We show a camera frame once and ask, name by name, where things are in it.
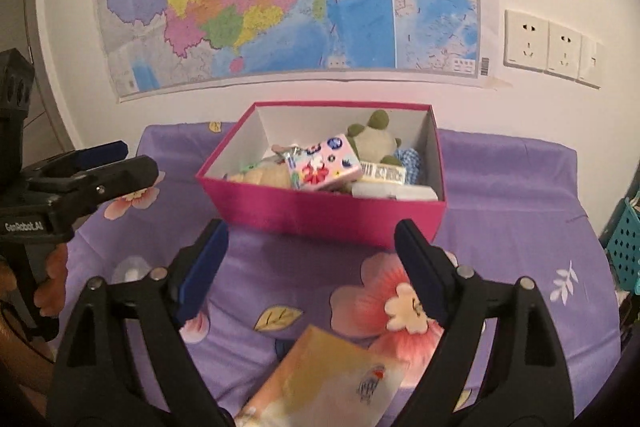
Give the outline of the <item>floral tissue pack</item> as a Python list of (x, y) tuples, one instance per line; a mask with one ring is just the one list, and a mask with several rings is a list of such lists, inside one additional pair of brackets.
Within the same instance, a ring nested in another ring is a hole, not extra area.
[(306, 147), (294, 147), (285, 154), (285, 165), (292, 187), (299, 191), (337, 190), (362, 176), (360, 160), (344, 134)]

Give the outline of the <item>grey door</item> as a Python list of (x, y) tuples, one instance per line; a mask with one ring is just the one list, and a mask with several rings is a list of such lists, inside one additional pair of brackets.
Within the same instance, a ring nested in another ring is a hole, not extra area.
[(35, 69), (35, 86), (24, 121), (23, 164), (73, 150), (44, 64), (36, 0), (1, 0), (1, 49), (18, 49)]

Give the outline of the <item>teal plastic basket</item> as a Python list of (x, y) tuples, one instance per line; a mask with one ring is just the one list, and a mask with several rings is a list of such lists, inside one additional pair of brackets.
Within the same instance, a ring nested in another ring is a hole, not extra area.
[(639, 294), (639, 192), (617, 205), (600, 241), (615, 284), (621, 291)]

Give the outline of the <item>purple floral cloth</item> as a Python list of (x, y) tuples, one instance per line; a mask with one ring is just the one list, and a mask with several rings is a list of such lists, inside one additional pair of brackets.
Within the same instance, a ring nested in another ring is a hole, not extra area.
[[(91, 277), (167, 265), (198, 238), (215, 208), (196, 173), (222, 140), (209, 124), (151, 126), (139, 153), (160, 167), (140, 206), (104, 206), (68, 248), (66, 301)], [(531, 277), (558, 331), (577, 410), (620, 357), (618, 304), (608, 260), (577, 198), (577, 156), (560, 144), (444, 130), (447, 209), (435, 242), (485, 279)], [(190, 347), (210, 392), (238, 411), (277, 364), (281, 343), (308, 325), (363, 347), (402, 350), (385, 303), (404, 276), (376, 248), (232, 228), (210, 288), (205, 338)]]

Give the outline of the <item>gold yellow packet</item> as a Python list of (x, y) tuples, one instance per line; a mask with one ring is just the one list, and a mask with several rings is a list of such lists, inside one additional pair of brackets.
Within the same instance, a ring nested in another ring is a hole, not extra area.
[(408, 364), (309, 326), (236, 414), (238, 426), (378, 425)]

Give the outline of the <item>pink cardboard box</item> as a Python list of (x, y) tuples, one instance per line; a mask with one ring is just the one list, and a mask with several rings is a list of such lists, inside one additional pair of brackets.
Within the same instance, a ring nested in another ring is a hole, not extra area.
[[(360, 173), (346, 131), (367, 124), (382, 109), (387, 131), (402, 148), (419, 154), (419, 180), (375, 184), (369, 194), (346, 186)], [(262, 167), (276, 145), (298, 145), (288, 161), (288, 188), (258, 181), (250, 169)], [(432, 106), (399, 102), (257, 102), (216, 146), (196, 175), (220, 217), (230, 225), (313, 239), (390, 249), (399, 221), (412, 220), (434, 239), (447, 208), (436, 119)]]

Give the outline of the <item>blue checkered cloth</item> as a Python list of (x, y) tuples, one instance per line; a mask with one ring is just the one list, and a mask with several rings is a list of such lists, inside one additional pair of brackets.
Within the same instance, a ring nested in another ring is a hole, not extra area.
[(416, 185), (420, 183), (422, 172), (422, 158), (420, 153), (412, 147), (398, 148), (394, 156), (406, 169), (405, 184)]

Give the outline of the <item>white packet in box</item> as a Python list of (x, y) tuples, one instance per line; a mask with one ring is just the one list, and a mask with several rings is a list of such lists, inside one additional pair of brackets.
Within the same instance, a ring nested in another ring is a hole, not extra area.
[(436, 192), (428, 185), (356, 182), (352, 184), (352, 196), (360, 198), (393, 199), (401, 202), (422, 200), (436, 202)]

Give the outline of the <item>green plush turtle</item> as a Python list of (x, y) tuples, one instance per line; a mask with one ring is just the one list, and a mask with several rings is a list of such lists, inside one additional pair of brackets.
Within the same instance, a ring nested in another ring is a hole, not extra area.
[(373, 164), (400, 166), (395, 156), (401, 139), (395, 138), (387, 129), (390, 117), (383, 109), (375, 110), (367, 124), (351, 124), (346, 138), (360, 161)]

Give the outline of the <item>white wall switch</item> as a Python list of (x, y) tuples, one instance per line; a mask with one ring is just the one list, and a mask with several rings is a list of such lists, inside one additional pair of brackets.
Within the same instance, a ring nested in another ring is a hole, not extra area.
[(602, 43), (582, 35), (577, 81), (594, 89), (603, 84), (605, 49)]

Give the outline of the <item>white wall socket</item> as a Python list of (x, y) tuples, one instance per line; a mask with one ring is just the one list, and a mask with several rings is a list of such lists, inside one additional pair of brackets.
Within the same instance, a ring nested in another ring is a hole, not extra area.
[(504, 64), (543, 72), (547, 66), (549, 22), (520, 11), (504, 14)]
[(549, 23), (547, 74), (576, 80), (579, 72), (582, 34), (555, 22)]

